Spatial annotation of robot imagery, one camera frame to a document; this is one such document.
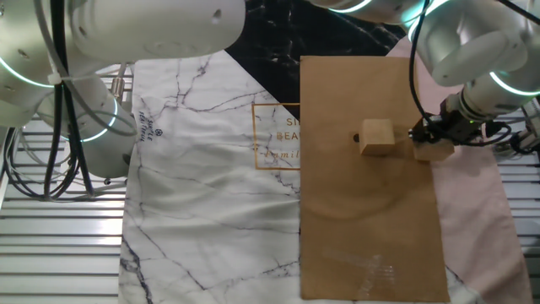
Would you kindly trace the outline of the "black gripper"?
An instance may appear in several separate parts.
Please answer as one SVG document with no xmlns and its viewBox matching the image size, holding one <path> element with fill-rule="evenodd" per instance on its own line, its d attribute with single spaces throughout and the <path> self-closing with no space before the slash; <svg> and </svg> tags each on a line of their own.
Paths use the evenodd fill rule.
<svg viewBox="0 0 540 304">
<path fill-rule="evenodd" d="M 464 143 L 471 142 L 481 135 L 481 124 L 471 121 L 462 114 L 459 100 L 443 100 L 440 104 L 440 117 L 440 127 L 443 131 L 434 129 L 433 123 L 421 118 L 408 130 L 409 138 L 414 142 L 438 144 L 442 141 L 449 141 L 454 144 L 448 135 Z"/>
</svg>

